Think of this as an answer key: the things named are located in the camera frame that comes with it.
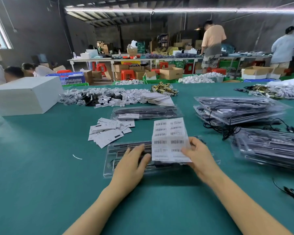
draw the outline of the ceiling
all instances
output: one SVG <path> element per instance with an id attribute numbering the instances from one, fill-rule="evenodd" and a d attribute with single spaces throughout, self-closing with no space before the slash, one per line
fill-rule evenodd
<path id="1" fill-rule="evenodd" d="M 182 3 L 188 5 L 189 0 L 97 0 L 94 2 L 83 2 L 85 0 L 62 0 L 65 7 L 105 7 L 105 8 L 162 8 L 162 7 L 177 7 Z M 104 27 L 111 25 L 121 25 L 127 23 L 140 23 L 145 21 L 165 21 L 166 14 L 150 15 L 149 13 L 122 13 L 122 12 L 74 12 L 68 11 L 69 15 L 74 16 L 82 21 L 92 24 L 95 27 Z"/>

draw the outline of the workbench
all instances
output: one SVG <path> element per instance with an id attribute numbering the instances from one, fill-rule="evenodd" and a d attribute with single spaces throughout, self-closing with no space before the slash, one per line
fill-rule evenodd
<path id="1" fill-rule="evenodd" d="M 184 114 L 188 135 L 202 136 L 221 160 L 220 168 L 294 233 L 294 199 L 272 182 L 274 177 L 278 186 L 294 189 L 294 172 L 235 158 L 229 140 L 204 128 L 193 109 L 198 104 L 194 96 L 247 96 L 233 89 L 248 84 L 173 85 L 180 93 L 172 99 Z M 294 126 L 294 100 L 282 102 L 293 107 L 284 120 Z M 87 138 L 90 126 L 101 117 L 110 118 L 112 110 L 57 103 L 44 114 L 0 118 L 0 235 L 62 234 L 96 200 L 111 181 L 103 178 L 107 147 L 100 149 Z M 132 131 L 115 142 L 151 140 L 153 120 L 135 121 Z M 212 190 L 186 166 L 144 176 L 113 212 L 102 234 L 241 233 Z"/>
<path id="2" fill-rule="evenodd" d="M 74 63 L 78 63 L 78 62 L 85 62 L 87 63 L 87 68 L 88 70 L 90 70 L 89 65 L 91 62 L 110 62 L 111 64 L 111 70 L 112 70 L 112 74 L 113 74 L 113 79 L 115 80 L 115 76 L 114 76 L 114 66 L 113 64 L 116 62 L 120 62 L 120 61 L 124 61 L 124 62 L 132 62 L 132 61 L 147 61 L 150 62 L 150 66 L 152 66 L 152 62 L 155 61 L 155 67 L 157 68 L 157 63 L 159 63 L 159 61 L 182 61 L 182 60 L 194 60 L 193 63 L 193 72 L 192 74 L 195 73 L 195 63 L 198 62 L 199 60 L 203 60 L 204 57 L 200 57 L 200 58 L 168 58 L 168 59 L 112 59 L 112 58 L 98 58 L 98 59 L 69 59 L 68 61 L 70 62 L 71 66 L 72 66 L 72 70 L 73 72 L 75 72 L 74 69 Z M 231 69 L 232 69 L 232 64 L 233 61 L 235 59 L 239 60 L 239 65 L 236 68 L 235 74 L 234 74 L 234 78 L 236 78 L 236 75 L 239 71 L 239 66 L 241 64 L 241 62 L 243 62 L 245 59 L 268 59 L 271 58 L 271 56 L 259 56 L 259 55 L 254 55 L 254 56 L 241 56 L 241 57 L 220 57 L 220 59 L 231 59 L 231 64 L 230 64 L 230 71 L 227 73 L 227 77 L 230 75 Z"/>

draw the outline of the black cable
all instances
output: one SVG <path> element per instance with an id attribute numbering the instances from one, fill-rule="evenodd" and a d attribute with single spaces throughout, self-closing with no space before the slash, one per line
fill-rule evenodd
<path id="1" fill-rule="evenodd" d="M 283 187 L 283 189 L 281 189 L 280 187 L 277 186 L 276 182 L 274 181 L 274 178 L 272 178 L 272 181 L 274 183 L 274 185 L 280 189 L 281 191 L 283 191 L 284 193 L 288 194 L 289 196 L 293 197 L 294 198 L 294 189 L 289 189 L 287 187 Z"/>
<path id="2" fill-rule="evenodd" d="M 222 140 L 226 140 L 226 139 L 229 138 L 231 135 L 237 134 L 237 133 L 241 130 L 241 128 L 240 128 L 239 131 L 237 131 L 237 132 L 235 132 L 235 131 L 237 130 L 237 128 L 238 128 L 237 126 L 234 127 L 234 128 L 231 128 L 231 120 L 232 120 L 232 118 L 230 118 L 230 124 L 229 124 L 228 126 L 223 126 L 223 127 L 221 127 L 221 126 L 214 126 L 214 125 L 211 125 L 210 121 L 212 120 L 212 118 L 211 118 L 210 116 L 211 116 L 212 111 L 213 111 L 216 107 L 214 107 L 214 108 L 210 111 L 209 119 L 208 119 L 209 123 L 206 123 L 206 122 L 205 122 L 205 123 L 204 123 L 204 127 L 205 127 L 205 128 L 208 128 L 208 129 L 211 129 L 211 128 L 212 128 L 212 129 L 215 130 L 216 132 L 223 134 Z"/>

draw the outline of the blue plastic crate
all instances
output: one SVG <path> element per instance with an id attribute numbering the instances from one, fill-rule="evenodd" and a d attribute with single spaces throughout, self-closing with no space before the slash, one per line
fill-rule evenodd
<path id="1" fill-rule="evenodd" d="M 74 72 L 74 73 L 53 73 L 48 74 L 46 77 L 60 77 L 62 85 L 71 85 L 85 83 L 86 79 L 83 72 Z"/>

